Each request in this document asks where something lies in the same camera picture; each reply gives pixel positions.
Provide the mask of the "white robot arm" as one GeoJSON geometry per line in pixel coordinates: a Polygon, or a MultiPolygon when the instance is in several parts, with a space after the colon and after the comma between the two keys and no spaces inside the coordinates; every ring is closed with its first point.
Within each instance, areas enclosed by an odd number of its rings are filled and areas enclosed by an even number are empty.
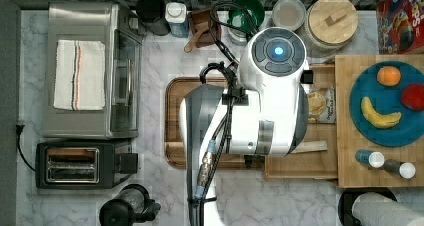
{"type": "Polygon", "coordinates": [[[179,110],[186,154],[190,226],[224,226],[216,206],[214,175],[224,153],[287,155],[304,139],[313,81],[306,47],[294,32],[271,27],[255,34],[239,62],[210,63],[201,85],[179,110]]]}

